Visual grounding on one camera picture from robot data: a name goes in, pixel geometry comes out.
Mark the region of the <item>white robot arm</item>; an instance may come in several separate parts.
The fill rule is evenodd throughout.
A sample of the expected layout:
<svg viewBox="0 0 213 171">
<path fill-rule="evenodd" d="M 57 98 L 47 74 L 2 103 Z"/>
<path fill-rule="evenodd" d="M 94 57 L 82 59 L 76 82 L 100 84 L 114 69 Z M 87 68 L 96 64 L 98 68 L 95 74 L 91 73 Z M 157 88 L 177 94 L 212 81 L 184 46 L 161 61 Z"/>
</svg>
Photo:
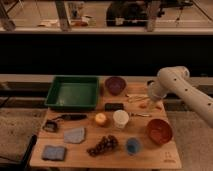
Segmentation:
<svg viewBox="0 0 213 171">
<path fill-rule="evenodd" d="M 189 84 L 189 70 L 184 66 L 165 67 L 158 71 L 147 94 L 153 102 L 162 100 L 169 92 L 182 99 L 211 128 L 213 128 L 213 98 Z"/>
</svg>

